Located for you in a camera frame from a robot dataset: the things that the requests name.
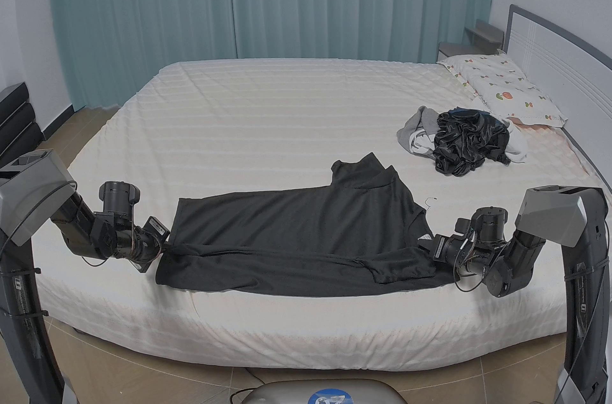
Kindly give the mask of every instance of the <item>blue round sticker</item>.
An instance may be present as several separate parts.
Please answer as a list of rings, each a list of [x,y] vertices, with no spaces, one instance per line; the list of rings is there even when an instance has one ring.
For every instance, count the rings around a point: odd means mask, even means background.
[[[315,392],[310,399],[308,404],[354,404],[353,400],[348,393],[341,391],[340,389],[323,389],[322,391]]]

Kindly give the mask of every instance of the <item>black satin garment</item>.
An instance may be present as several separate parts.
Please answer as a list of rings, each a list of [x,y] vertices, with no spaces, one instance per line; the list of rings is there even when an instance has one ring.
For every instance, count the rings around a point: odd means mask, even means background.
[[[336,161],[329,186],[181,198],[158,284],[337,297],[430,288],[452,270],[417,247],[425,210],[373,153]]]
[[[436,170],[462,177],[476,170],[485,158],[510,164],[505,125],[481,110],[451,110],[438,116],[440,130],[434,139]]]

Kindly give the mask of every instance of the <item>pillow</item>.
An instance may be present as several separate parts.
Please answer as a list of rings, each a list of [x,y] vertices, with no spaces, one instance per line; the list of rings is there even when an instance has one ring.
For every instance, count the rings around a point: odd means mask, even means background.
[[[525,125],[553,127],[563,127],[567,120],[506,54],[451,56],[439,63],[465,87],[473,88],[496,115],[520,120]]]

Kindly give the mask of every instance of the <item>white bed sheet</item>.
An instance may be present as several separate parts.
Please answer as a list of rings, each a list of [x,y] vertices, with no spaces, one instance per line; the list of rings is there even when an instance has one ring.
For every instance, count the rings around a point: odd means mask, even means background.
[[[480,206],[509,211],[525,189],[597,185],[567,140],[523,129],[528,162],[486,161],[463,178],[406,152],[397,129],[419,105],[476,106],[438,64],[350,60],[226,60],[162,69],[88,142],[70,167],[79,192],[101,208],[107,180],[142,192],[135,220],[170,226],[179,197],[327,185],[332,163],[373,151],[393,164],[434,232]],[[292,298],[235,291],[192,293],[156,285],[125,260],[87,266],[47,222],[34,237],[42,306],[65,323],[143,353],[215,365],[417,370],[465,361],[565,330],[561,251],[547,243],[531,284],[496,299],[481,286],[350,298]]]

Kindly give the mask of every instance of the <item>gray cloth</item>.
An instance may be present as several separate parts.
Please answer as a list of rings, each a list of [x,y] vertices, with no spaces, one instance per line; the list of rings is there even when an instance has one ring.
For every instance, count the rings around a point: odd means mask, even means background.
[[[440,130],[438,115],[439,113],[436,110],[421,105],[417,113],[410,117],[406,124],[397,131],[397,141],[405,150],[412,153],[410,136],[418,129],[423,129],[425,135],[436,135]]]

